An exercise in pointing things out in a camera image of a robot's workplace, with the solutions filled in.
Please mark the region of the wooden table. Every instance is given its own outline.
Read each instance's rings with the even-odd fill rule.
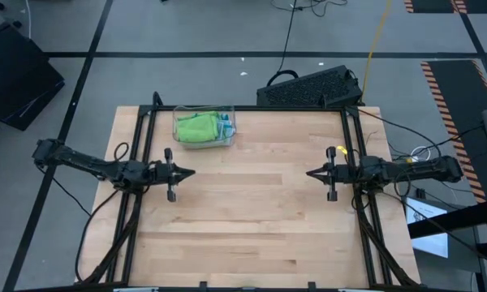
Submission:
[[[379,114],[378,108],[364,109]],[[118,107],[106,159],[113,159],[119,143],[132,140],[137,110]],[[169,147],[175,163],[196,174],[175,188],[176,203],[166,200],[165,186],[144,195],[130,285],[207,281],[210,287],[306,288],[315,281],[318,288],[368,287],[351,186],[338,184],[338,201],[328,202],[328,187],[305,175],[325,163],[327,147],[345,145],[339,114],[237,112],[236,121],[233,146],[188,151],[172,138],[172,112],[157,113],[150,160],[163,159]],[[351,118],[349,123],[354,137]],[[382,122],[363,114],[361,124],[368,154],[389,160]],[[345,163],[340,152],[336,163]],[[94,208],[111,192],[109,182],[100,182]],[[112,243],[120,198],[100,210],[88,228],[80,260],[84,277]],[[420,281],[401,204],[386,195],[378,195],[377,204],[388,250]]]

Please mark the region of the clear plastic box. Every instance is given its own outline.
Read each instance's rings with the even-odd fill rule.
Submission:
[[[199,114],[218,113],[218,138],[209,142],[186,142],[181,141],[177,132],[177,125],[180,121],[193,118]],[[236,116],[233,105],[211,105],[187,107],[179,105],[173,109],[173,139],[187,149],[200,149],[211,147],[227,147],[234,143],[236,135]]]

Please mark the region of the black metal frame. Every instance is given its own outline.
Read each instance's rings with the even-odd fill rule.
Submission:
[[[154,132],[154,125],[157,118],[157,113],[159,111],[170,111],[173,110],[175,106],[173,105],[163,105],[160,98],[158,97],[157,93],[154,93],[153,96],[153,104],[152,105],[140,105],[139,111],[137,114],[136,120],[136,127],[132,141],[132,147],[130,152],[130,159],[136,159],[136,154],[139,150],[140,145],[140,137],[143,131],[143,123],[146,119],[146,116],[149,116],[149,124],[148,129],[146,132],[146,139],[144,142],[144,151],[142,161],[148,162],[149,160],[149,152],[151,149],[151,144],[153,140],[153,132]],[[364,143],[364,137],[362,132],[362,127],[360,123],[359,112],[354,110],[353,108],[343,108],[343,107],[334,107],[334,108],[325,108],[322,109],[318,106],[313,107],[274,107],[274,106],[254,106],[254,105],[237,105],[235,107],[236,111],[329,111],[329,112],[337,112],[340,113],[341,122],[343,125],[343,135],[345,139],[345,146],[347,149],[353,149],[352,145],[352,137],[350,132],[350,126],[348,123],[348,117],[352,118],[355,128],[355,134],[357,138],[357,147],[359,154],[361,156],[367,155],[366,153],[366,145]],[[354,166],[356,164],[354,151],[348,152],[348,161],[349,163]],[[131,194],[131,193],[123,193],[123,197],[121,199],[121,204],[119,206],[119,214],[118,220],[114,232],[114,241],[118,239],[123,231],[124,222],[126,220],[127,214],[127,207],[130,195],[135,195],[136,203],[132,209],[132,213],[135,214],[136,220],[139,220],[140,215],[140,206],[142,200],[142,194]],[[356,206],[358,210],[363,209],[363,202],[361,198],[361,190],[357,187],[354,187],[354,195],[356,196]],[[384,244],[384,239],[382,236],[382,228],[381,228],[381,221],[377,209],[377,202],[375,196],[373,194],[368,195],[369,199],[369,207],[371,212],[372,218],[372,225],[374,227],[375,235],[377,239],[380,240],[381,244]],[[364,210],[357,211],[357,218],[358,220],[368,220]],[[411,227],[410,225],[410,232],[414,229],[418,229],[418,225],[414,225]],[[117,256],[114,257],[111,265],[109,266],[106,272],[106,282],[101,284],[79,284],[75,286],[62,286],[62,287],[51,287],[51,288],[44,288],[44,289],[35,289],[35,291],[45,291],[45,292],[52,292],[52,291],[113,291],[115,288],[127,288],[128,282],[130,279],[130,271],[131,271],[131,264],[133,261],[133,253],[135,249],[135,240],[136,240],[136,233],[137,233],[137,226],[131,232],[128,240],[127,240],[127,250],[126,250],[126,257],[123,264],[123,272],[121,281],[114,282],[114,275],[115,275],[115,267],[117,264]],[[430,289],[424,286],[415,287],[415,286],[394,286],[391,280],[391,272],[386,264],[386,260],[382,257],[379,257],[380,264],[381,264],[381,271],[382,271],[382,280],[383,284],[377,283],[375,268],[373,266],[373,257],[370,247],[370,238],[367,234],[360,229],[360,237],[363,246],[363,253],[364,253],[364,263],[365,263],[365,271],[368,278],[368,286],[371,290],[384,290],[384,291],[448,291],[448,290],[437,290],[437,289]],[[300,289],[265,289],[265,288],[254,288],[253,291],[338,291],[338,289],[320,289],[316,287],[316,283],[309,282],[307,283],[307,288],[300,288]],[[249,288],[208,288],[208,284],[206,282],[199,283],[198,287],[159,287],[159,291],[243,291],[243,290],[250,290]]]

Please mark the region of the green cloth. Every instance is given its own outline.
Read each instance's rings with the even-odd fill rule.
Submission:
[[[218,113],[211,111],[177,118],[177,139],[180,142],[209,142],[218,138]]]

